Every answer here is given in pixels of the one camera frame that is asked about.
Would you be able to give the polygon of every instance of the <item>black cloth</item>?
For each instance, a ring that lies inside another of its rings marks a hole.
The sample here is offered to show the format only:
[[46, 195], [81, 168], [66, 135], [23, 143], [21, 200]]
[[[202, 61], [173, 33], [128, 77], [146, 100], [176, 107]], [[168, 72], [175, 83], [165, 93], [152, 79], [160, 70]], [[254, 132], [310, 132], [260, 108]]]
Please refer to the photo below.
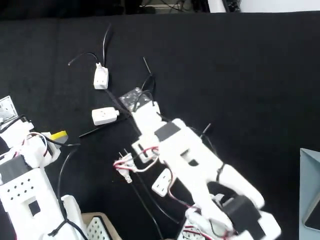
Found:
[[[95, 62], [101, 60], [104, 32], [114, 34], [107, 66], [117, 96], [156, 78], [155, 99], [167, 118], [181, 118], [207, 132], [220, 158], [235, 167], [265, 199], [282, 229], [280, 239], [298, 239], [300, 148], [320, 150], [318, 56], [320, 13], [172, 14], [43, 19], [0, 22], [0, 96], [11, 95], [20, 114], [38, 131], [65, 129], [70, 142], [94, 128], [91, 110], [111, 106], [94, 90]], [[124, 240], [159, 239], [137, 196], [112, 163], [138, 138], [132, 125], [115, 124], [88, 136], [66, 165], [62, 194], [77, 199], [82, 212], [105, 213]], [[61, 158], [46, 167], [56, 189]], [[142, 177], [149, 186], [164, 168]], [[142, 196], [166, 238], [178, 226]], [[177, 197], [190, 196], [175, 185]], [[184, 208], [169, 198], [160, 204], [182, 219]], [[13, 239], [10, 221], [0, 214], [1, 239]]]

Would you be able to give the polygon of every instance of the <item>red and white wire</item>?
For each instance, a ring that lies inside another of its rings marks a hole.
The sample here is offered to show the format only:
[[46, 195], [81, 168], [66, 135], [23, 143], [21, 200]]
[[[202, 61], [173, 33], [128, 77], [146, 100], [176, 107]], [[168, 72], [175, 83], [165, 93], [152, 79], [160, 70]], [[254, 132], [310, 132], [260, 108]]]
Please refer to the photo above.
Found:
[[[140, 152], [138, 154], [138, 156], [140, 156], [141, 154], [144, 154], [146, 151], [148, 150], [157, 150], [158, 147], [157, 146], [152, 146], [152, 147], [148, 147], [146, 149], [144, 149], [142, 152]], [[152, 163], [150, 163], [147, 167], [145, 167], [144, 169], [138, 169], [136, 166], [126, 166], [125, 163], [128, 162], [128, 161], [133, 161], [132, 158], [129, 158], [129, 159], [125, 159], [125, 160], [118, 160], [118, 161], [115, 161], [113, 163], [113, 166], [116, 168], [116, 169], [126, 169], [126, 170], [130, 170], [130, 171], [133, 171], [134, 173], [143, 173], [145, 171], [147, 171], [148, 169], [150, 169], [153, 165], [155, 165], [157, 163], [157, 161], [159, 160], [159, 157], [157, 157]]]
[[209, 236], [208, 234], [205, 234], [204, 232], [201, 232], [200, 230], [198, 231], [193, 231], [193, 230], [188, 230], [188, 229], [185, 229], [183, 230], [185, 233], [191, 233], [191, 234], [198, 234], [198, 235], [201, 235], [203, 236], [205, 239], [207, 240], [214, 240], [211, 236]]
[[[193, 225], [185, 225], [184, 226], [186, 229], [184, 229], [183, 231], [184, 232], [187, 232], [187, 233], [192, 233], [192, 234], [199, 234], [199, 235], [202, 235], [203, 237], [205, 237], [206, 239], [209, 239], [209, 240], [213, 240], [213, 238], [211, 236], [209, 236], [208, 234], [200, 231], [196, 226], [193, 226]], [[220, 238], [222, 240], [227, 240], [228, 239], [228, 232], [226, 231], [225, 232], [225, 235], [222, 236], [222, 237], [219, 237], [219, 236], [216, 236], [217, 238]]]

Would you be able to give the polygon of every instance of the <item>white connector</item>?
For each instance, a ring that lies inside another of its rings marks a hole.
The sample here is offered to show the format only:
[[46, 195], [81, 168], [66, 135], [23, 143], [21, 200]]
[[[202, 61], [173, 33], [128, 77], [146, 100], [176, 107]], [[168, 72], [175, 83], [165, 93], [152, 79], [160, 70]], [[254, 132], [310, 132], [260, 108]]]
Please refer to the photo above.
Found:
[[96, 63], [96, 70], [94, 73], [93, 86], [94, 89], [107, 89], [109, 83], [109, 71], [108, 68]]
[[114, 107], [104, 107], [92, 110], [92, 120], [94, 125], [102, 125], [112, 123], [117, 120], [119, 111], [115, 110]]
[[151, 189], [156, 192], [159, 196], [164, 197], [168, 193], [168, 186], [171, 182], [171, 173], [168, 168], [164, 169], [159, 177], [155, 180]]
[[[131, 153], [128, 153], [127, 155], [122, 157], [120, 160], [125, 161], [125, 163], [121, 165], [123, 167], [135, 167], [136, 166], [134, 159], [132, 158]], [[116, 170], [124, 177], [124, 179], [126, 180], [126, 182], [128, 184], [132, 183], [132, 179], [130, 177], [128, 169], [116, 168]]]

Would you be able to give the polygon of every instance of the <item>white power plug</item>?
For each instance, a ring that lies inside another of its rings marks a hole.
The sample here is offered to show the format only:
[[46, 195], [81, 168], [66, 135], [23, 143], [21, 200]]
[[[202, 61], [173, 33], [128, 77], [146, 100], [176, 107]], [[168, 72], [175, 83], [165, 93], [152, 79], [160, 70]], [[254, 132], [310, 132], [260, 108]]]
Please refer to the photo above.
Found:
[[[173, 182], [175, 182], [177, 177], [173, 175]], [[155, 191], [161, 197], [164, 197], [168, 193], [168, 186], [171, 182], [171, 173], [168, 168], [164, 169], [160, 176], [155, 180], [151, 189]]]
[[107, 89], [109, 83], [108, 68], [101, 66], [101, 63], [96, 63], [96, 70], [94, 73], [93, 86], [94, 89]]
[[92, 120], [96, 126], [108, 124], [117, 120], [119, 114], [119, 111], [115, 110], [114, 107], [103, 107], [92, 110]]

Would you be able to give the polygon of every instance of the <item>black cable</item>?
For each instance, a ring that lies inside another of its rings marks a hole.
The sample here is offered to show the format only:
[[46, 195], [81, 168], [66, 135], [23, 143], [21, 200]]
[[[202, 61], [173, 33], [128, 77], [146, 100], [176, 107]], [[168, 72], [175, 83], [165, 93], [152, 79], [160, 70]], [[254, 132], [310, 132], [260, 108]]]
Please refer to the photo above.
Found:
[[143, 92], [141, 92], [139, 94], [139, 96], [137, 97], [137, 99], [134, 101], [134, 105], [133, 105], [133, 109], [132, 109], [132, 112], [136, 112], [137, 111], [137, 104], [140, 100], [140, 98], [145, 95], [147, 97], [149, 97], [152, 101], [152, 105], [154, 106], [155, 105], [155, 101], [154, 101], [154, 97], [152, 96], [151, 92], [149, 90], [144, 90]]
[[97, 57], [97, 55], [95, 55], [93, 52], [83, 52], [83, 53], [80, 53], [78, 56], [74, 57], [70, 62], [68, 62], [68, 66], [71, 66], [71, 64], [77, 60], [78, 58], [80, 58], [82, 55], [85, 55], [85, 54], [88, 54], [90, 56], [93, 56], [94, 59], [95, 59], [95, 62], [98, 64], [99, 63], [99, 59]]
[[109, 23], [108, 28], [105, 31], [104, 37], [103, 37], [103, 42], [102, 42], [102, 64], [106, 68], [106, 61], [107, 61], [107, 53], [106, 53], [106, 39], [107, 35], [109, 33], [109, 30], [111, 28], [111, 23]]
[[97, 131], [99, 131], [99, 130], [101, 130], [101, 129], [104, 129], [104, 128], [107, 127], [107, 126], [120, 123], [120, 122], [122, 122], [122, 121], [124, 121], [124, 120], [127, 120], [127, 119], [128, 119], [128, 117], [124, 117], [124, 118], [118, 119], [118, 120], [116, 120], [116, 121], [114, 121], [114, 122], [110, 122], [110, 123], [107, 123], [107, 124], [103, 124], [103, 125], [95, 128], [95, 129], [92, 129], [92, 130], [90, 130], [90, 131], [87, 131], [86, 133], [81, 134], [81, 135], [79, 136], [79, 138], [82, 139], [82, 138], [84, 138], [84, 137], [86, 137], [86, 136], [89, 136], [89, 135], [91, 135], [91, 134], [93, 134], [93, 133], [95, 133], [95, 132], [97, 132]]
[[61, 142], [54, 141], [46, 136], [44, 137], [48, 142], [59, 145], [59, 146], [63, 146], [63, 147], [77, 147], [81, 145], [80, 143], [72, 143], [72, 144], [61, 143]]
[[66, 156], [63, 164], [62, 164], [62, 167], [60, 169], [60, 173], [59, 173], [59, 177], [58, 177], [58, 184], [57, 184], [57, 198], [58, 198], [58, 203], [59, 203], [59, 206], [60, 206], [60, 209], [61, 209], [61, 212], [62, 212], [62, 215], [63, 215], [63, 218], [66, 219], [67, 218], [67, 213], [64, 211], [64, 204], [61, 200], [61, 178], [62, 178], [62, 174], [63, 174], [63, 171], [65, 169], [65, 166], [67, 164], [67, 162], [69, 161], [69, 159], [73, 156], [73, 154], [75, 154], [75, 152], [78, 150], [77, 147], [75, 147], [74, 149], [72, 149], [69, 154]]
[[145, 181], [142, 179], [142, 177], [140, 177], [140, 175], [136, 172], [135, 173], [136, 176], [138, 177], [138, 179], [140, 180], [144, 190], [146, 191], [147, 195], [149, 196], [149, 198], [151, 199], [151, 201], [157, 206], [157, 208], [164, 214], [166, 215], [171, 221], [173, 221], [175, 224], [180, 224], [180, 222], [178, 220], [176, 220], [174, 217], [170, 216], [168, 213], [166, 213], [165, 210], [163, 210], [159, 204], [157, 203], [157, 201], [152, 197], [150, 191], [148, 190]]
[[20, 119], [25, 118], [28, 122], [30, 122], [24, 114], [19, 115], [16, 119], [12, 120], [7, 126], [0, 129], [0, 134], [3, 134], [8, 128], [10, 128], [14, 123], [18, 122]]
[[154, 225], [155, 225], [155, 227], [156, 227], [156, 230], [157, 230], [157, 232], [158, 232], [158, 234], [159, 234], [159, 236], [160, 236], [160, 239], [161, 239], [161, 240], [164, 240], [164, 236], [162, 235], [162, 233], [161, 233], [161, 231], [160, 231], [159, 225], [158, 225], [157, 221], [155, 220], [154, 216], [152, 215], [152, 213], [150, 212], [150, 210], [148, 209], [145, 201], [144, 201], [144, 200], [142, 199], [142, 197], [140, 196], [140, 194], [139, 194], [138, 190], [136, 189], [135, 185], [133, 185], [132, 183], [130, 183], [130, 185], [132, 186], [135, 194], [137, 195], [137, 197], [139, 198], [140, 202], [142, 203], [144, 209], [145, 209], [146, 212], [149, 214], [149, 216], [152, 218], [152, 221], [153, 221], [153, 223], [154, 223]]
[[148, 6], [151, 2], [152, 2], [152, 0], [148, 0], [144, 5], [141, 6], [141, 8], [145, 8], [145, 7]]
[[165, 120], [166, 122], [171, 122], [169, 118], [163, 116], [161, 113], [157, 112], [156, 114], [158, 114], [162, 118], [162, 120]]
[[56, 229], [54, 229], [52, 232], [48, 233], [48, 236], [54, 237], [55, 235], [57, 235], [58, 232], [60, 231], [60, 229], [65, 224], [69, 224], [70, 226], [75, 228], [81, 234], [81, 236], [83, 237], [84, 240], [88, 240], [87, 236], [84, 234], [84, 232], [81, 230], [81, 228], [77, 224], [75, 224], [73, 221], [70, 221], [67, 218], [62, 223], [60, 223], [59, 226]]
[[211, 222], [210, 220], [209, 220], [209, 223], [210, 223], [211, 231], [212, 231], [213, 235], [215, 235], [217, 238], [220, 238], [220, 239], [222, 239], [222, 238], [225, 237], [225, 235], [218, 235], [218, 234], [216, 234], [216, 232], [215, 232], [215, 230], [214, 230], [214, 226], [212, 226], [212, 222]]
[[160, 0], [164, 5], [167, 5], [169, 8], [171, 8], [171, 9], [174, 9], [174, 10], [177, 10], [177, 11], [179, 11], [179, 12], [183, 12], [183, 10], [181, 10], [181, 9], [179, 9], [179, 8], [175, 8], [175, 7], [173, 7], [173, 6], [171, 6], [171, 5], [169, 5], [168, 3], [166, 3], [164, 0]]
[[227, 0], [222, 0], [222, 3], [223, 3], [223, 6], [224, 6], [225, 11], [226, 11], [227, 13], [230, 13], [230, 9], [229, 9]]
[[75, 224], [74, 222], [70, 221], [68, 218], [67, 218], [67, 212], [65, 210], [65, 207], [64, 207], [64, 204], [61, 200], [61, 178], [62, 178], [62, 173], [65, 169], [65, 166], [68, 162], [68, 160], [75, 154], [75, 152], [78, 150], [77, 147], [75, 147], [74, 149], [72, 149], [69, 154], [66, 156], [63, 164], [62, 164], [62, 167], [60, 169], [60, 173], [59, 173], [59, 178], [58, 178], [58, 184], [57, 184], [57, 199], [58, 199], [58, 203], [59, 203], [59, 207], [60, 207], [60, 210], [61, 210], [61, 213], [62, 213], [62, 216], [64, 218], [64, 221], [56, 228], [54, 229], [51, 233], [48, 234], [48, 236], [55, 236], [59, 230], [65, 225], [65, 224], [69, 224], [71, 225], [73, 228], [75, 228], [80, 234], [81, 236], [83, 237], [84, 240], [88, 240], [87, 236], [85, 235], [85, 233], [82, 231], [82, 229], [77, 225]]
[[210, 146], [210, 148], [211, 148], [211, 151], [212, 151], [216, 156], [218, 156], [218, 153], [217, 153], [216, 148], [214, 147], [214, 145], [213, 145], [212, 142], [210, 141], [210, 138], [209, 138], [205, 133], [203, 133], [202, 131], [197, 130], [196, 128], [194, 128], [194, 127], [192, 127], [192, 126], [190, 126], [189, 128], [191, 128], [196, 134], [202, 135], [202, 136], [206, 139], [206, 141], [209, 143], [209, 146]]
[[152, 80], [152, 83], [153, 83], [153, 84], [152, 84], [151, 93], [152, 93], [152, 95], [154, 96], [154, 95], [155, 95], [155, 91], [156, 91], [156, 79], [155, 79], [152, 71], [150, 70], [150, 67], [149, 67], [149, 65], [148, 65], [148, 63], [147, 63], [147, 60], [146, 60], [146, 57], [145, 57], [145, 56], [143, 57], [143, 61], [144, 61], [144, 64], [145, 64], [146, 69], [147, 69], [148, 72], [149, 72], [149, 75], [148, 75], [148, 76], [146, 77], [146, 79], [144, 80], [144, 82], [143, 82], [143, 84], [142, 84], [142, 86], [141, 86], [141, 90], [142, 90], [142, 91], [144, 90], [144, 88], [145, 88], [146, 83], [148, 82], [148, 80]]
[[121, 106], [121, 104], [119, 103], [119, 101], [117, 100], [115, 95], [113, 95], [113, 93], [111, 91], [109, 91], [108, 89], [104, 89], [104, 91], [108, 94], [109, 98], [114, 103], [114, 105], [117, 109], [119, 109], [123, 114], [131, 115], [131, 113], [127, 109], [125, 109], [124, 107]]
[[[131, 112], [129, 112], [127, 109], [125, 109], [125, 108], [123, 108], [123, 107], [121, 106], [121, 103], [120, 103], [120, 102], [118, 101], [118, 99], [112, 94], [112, 92], [110, 92], [108, 89], [105, 89], [104, 91], [108, 94], [109, 98], [110, 98], [111, 101], [114, 103], [114, 105], [115, 105], [116, 108], [118, 108], [122, 113], [124, 113], [124, 114], [127, 116], [127, 118], [132, 117]], [[140, 135], [141, 135], [141, 132], [140, 132], [140, 130], [138, 129], [135, 121], [134, 121], [132, 118], [130, 119], [130, 124], [131, 124], [131, 126], [133, 127], [133, 129], [135, 130], [135, 132], [140, 136]]]
[[71, 225], [73, 228], [75, 228], [81, 234], [81, 236], [83, 237], [84, 240], [88, 240], [85, 233], [81, 230], [81, 228], [77, 224], [75, 224], [74, 222], [72, 222], [70, 220], [68, 221], [68, 224]]
[[217, 170], [217, 175], [216, 175], [216, 179], [215, 179], [215, 181], [217, 183], [219, 183], [219, 181], [220, 181], [220, 175], [221, 175], [222, 171], [224, 170], [225, 165], [226, 164], [223, 163], [222, 166]]

